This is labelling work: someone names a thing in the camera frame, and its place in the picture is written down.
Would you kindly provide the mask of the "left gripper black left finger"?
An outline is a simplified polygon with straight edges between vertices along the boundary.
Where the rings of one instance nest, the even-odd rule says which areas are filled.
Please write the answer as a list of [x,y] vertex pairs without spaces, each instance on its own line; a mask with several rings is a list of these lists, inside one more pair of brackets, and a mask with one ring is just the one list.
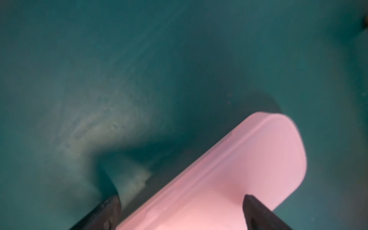
[[121,202],[119,196],[112,195],[97,205],[71,230],[115,230],[119,223],[120,214]]

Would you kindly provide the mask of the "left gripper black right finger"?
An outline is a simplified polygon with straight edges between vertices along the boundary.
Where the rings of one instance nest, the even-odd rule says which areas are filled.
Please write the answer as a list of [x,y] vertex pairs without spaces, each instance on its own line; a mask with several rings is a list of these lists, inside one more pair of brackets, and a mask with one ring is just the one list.
[[292,230],[253,195],[245,195],[242,210],[248,230]]

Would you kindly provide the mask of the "pink pencil case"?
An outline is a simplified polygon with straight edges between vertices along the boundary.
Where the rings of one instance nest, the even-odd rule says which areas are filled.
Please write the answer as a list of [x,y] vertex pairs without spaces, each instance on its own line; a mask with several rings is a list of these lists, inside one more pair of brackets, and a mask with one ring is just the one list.
[[257,112],[119,224],[120,230],[245,230],[245,195],[274,210],[302,183],[307,158],[296,124]]

